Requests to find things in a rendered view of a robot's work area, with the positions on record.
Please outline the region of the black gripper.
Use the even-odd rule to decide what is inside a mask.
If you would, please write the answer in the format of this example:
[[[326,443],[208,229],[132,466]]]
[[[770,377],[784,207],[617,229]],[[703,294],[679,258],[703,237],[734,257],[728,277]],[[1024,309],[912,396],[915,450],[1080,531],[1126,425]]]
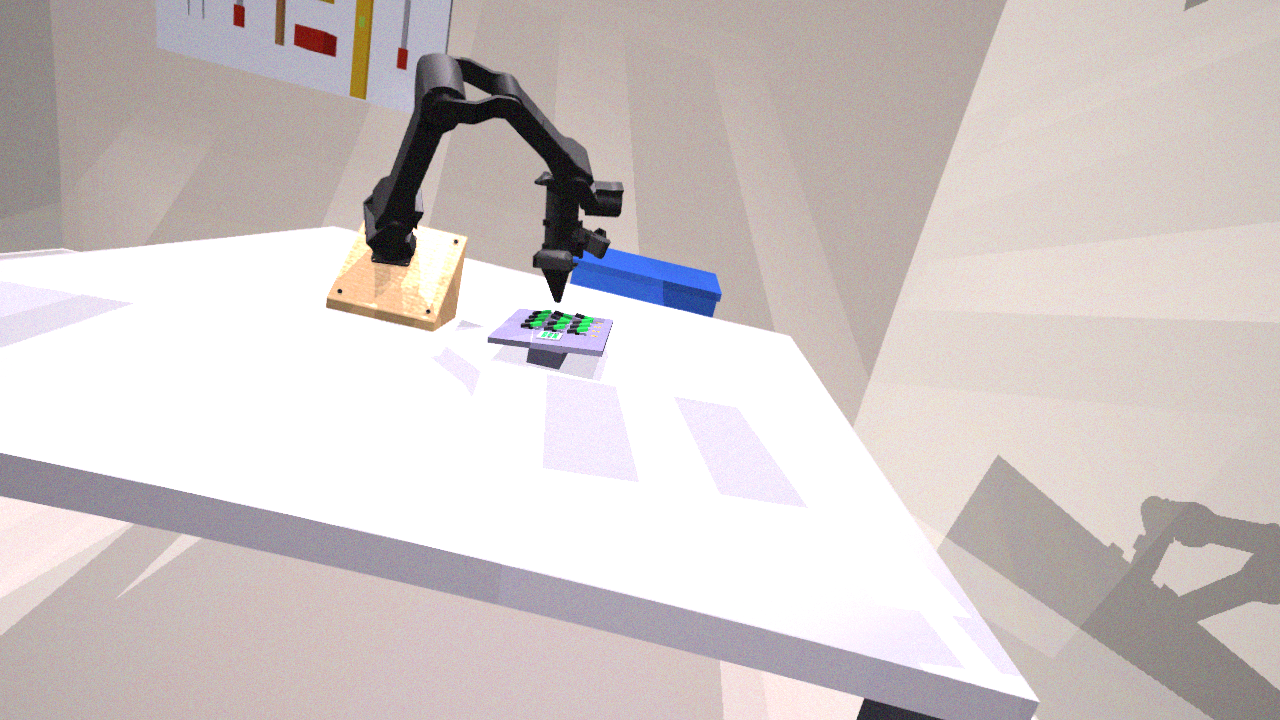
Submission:
[[[582,249],[570,250],[577,223],[579,217],[547,213],[547,218],[543,219],[545,243],[541,243],[541,250],[532,256],[532,266],[541,269],[556,304],[562,301],[570,272],[579,266],[579,263],[573,263],[573,258],[582,259]]]

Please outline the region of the pale lavender switch panel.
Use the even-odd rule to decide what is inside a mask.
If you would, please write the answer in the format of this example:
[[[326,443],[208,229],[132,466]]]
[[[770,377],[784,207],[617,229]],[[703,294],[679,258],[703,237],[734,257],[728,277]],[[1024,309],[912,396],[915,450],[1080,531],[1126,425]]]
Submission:
[[[529,348],[527,361],[561,369],[567,354],[602,357],[613,319],[518,307],[486,343]]]

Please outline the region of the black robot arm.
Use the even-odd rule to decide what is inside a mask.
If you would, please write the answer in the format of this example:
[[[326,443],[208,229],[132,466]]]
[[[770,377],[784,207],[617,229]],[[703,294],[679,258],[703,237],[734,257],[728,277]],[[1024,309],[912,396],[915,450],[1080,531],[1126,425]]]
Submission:
[[[492,97],[467,101],[465,82]],[[422,54],[413,96],[413,114],[390,176],[381,178],[364,200],[371,263],[410,266],[417,245],[412,231],[419,229],[424,214],[422,179],[442,135],[458,123],[506,119],[531,145],[552,173],[543,170],[534,181],[547,186],[547,213],[579,217],[580,204],[585,217],[620,217],[622,182],[594,181],[586,149],[552,126],[515,76],[466,56]]]

